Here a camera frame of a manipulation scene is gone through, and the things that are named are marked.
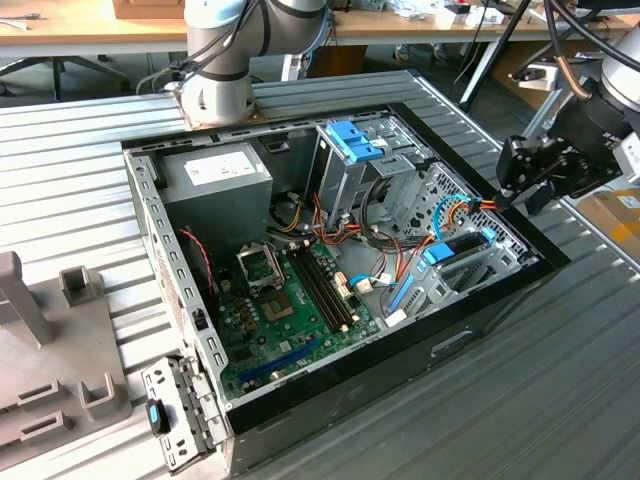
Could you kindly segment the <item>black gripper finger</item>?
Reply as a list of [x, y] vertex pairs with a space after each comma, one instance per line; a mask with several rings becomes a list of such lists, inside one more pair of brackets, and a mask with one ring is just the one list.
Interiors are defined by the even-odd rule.
[[530, 216], [538, 215], [552, 200], [565, 196], [575, 199], [594, 190], [600, 185], [600, 176], [584, 166], [555, 169], [536, 185], [536, 190], [525, 201]]
[[496, 166], [500, 189], [495, 194], [495, 203], [511, 205], [552, 170], [568, 170], [567, 148], [563, 138], [529, 140], [522, 136], [508, 137]]

